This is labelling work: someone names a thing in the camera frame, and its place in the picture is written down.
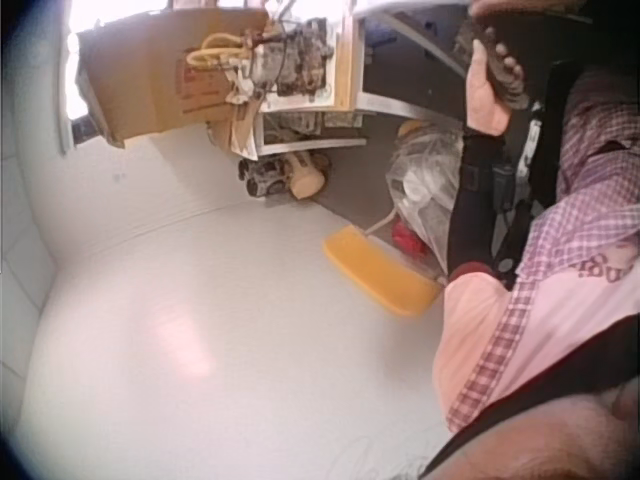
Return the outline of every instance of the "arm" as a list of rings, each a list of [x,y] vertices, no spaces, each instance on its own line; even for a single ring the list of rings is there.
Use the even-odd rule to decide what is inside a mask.
[[[447,248],[447,269],[451,281],[465,273],[492,274],[493,231],[496,213],[493,207],[492,164],[500,159],[503,134],[511,119],[511,110],[496,98],[487,80],[487,52],[480,42],[473,44],[473,58],[467,74],[467,129],[461,165],[460,189],[456,196]],[[515,76],[523,78],[522,68],[507,56],[499,44],[497,52]],[[463,180],[469,165],[488,178],[487,188],[470,189]]]
[[[464,135],[462,164],[472,165],[490,174],[491,163],[499,158],[503,146],[502,137],[468,130]],[[495,224],[493,188],[471,191],[461,187],[449,226],[447,265],[451,281],[465,273],[493,273],[491,245]]]

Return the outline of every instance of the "hand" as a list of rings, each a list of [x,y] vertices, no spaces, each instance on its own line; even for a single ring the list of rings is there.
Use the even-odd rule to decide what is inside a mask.
[[[469,14],[481,17],[505,11],[541,12],[554,8],[581,7],[586,0],[471,0]]]
[[[494,36],[493,29],[487,35]],[[507,47],[499,43],[496,53],[504,59],[505,67],[523,81],[524,72],[515,58],[507,56]],[[487,51],[479,40],[473,41],[473,57],[467,73],[467,125],[474,130],[498,137],[503,135],[511,120],[511,109],[499,98],[487,79]]]

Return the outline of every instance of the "black strap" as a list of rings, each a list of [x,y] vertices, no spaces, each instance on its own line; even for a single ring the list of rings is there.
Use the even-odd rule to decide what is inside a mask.
[[[509,418],[551,400],[601,393],[637,377],[639,320],[640,315],[636,314],[616,322],[508,397],[490,405],[438,452],[420,479],[471,440]]]
[[[531,198],[544,208],[556,203],[564,110],[569,92],[583,70],[581,63],[567,61],[555,64],[549,73],[542,131],[529,170]]]

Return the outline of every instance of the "pink shirt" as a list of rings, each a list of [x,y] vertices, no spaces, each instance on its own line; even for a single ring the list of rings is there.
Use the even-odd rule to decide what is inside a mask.
[[[640,312],[638,248],[616,245],[540,283],[524,335],[489,403],[522,386],[617,320]],[[511,297],[485,273],[445,290],[442,340],[433,379],[443,411],[462,390]]]

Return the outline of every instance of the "cardboard box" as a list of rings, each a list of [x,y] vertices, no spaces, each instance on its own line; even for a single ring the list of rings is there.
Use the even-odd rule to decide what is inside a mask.
[[[139,135],[231,121],[221,71],[189,67],[187,53],[211,33],[262,32],[264,10],[192,9],[140,14],[78,35],[77,83],[96,127],[124,148]]]

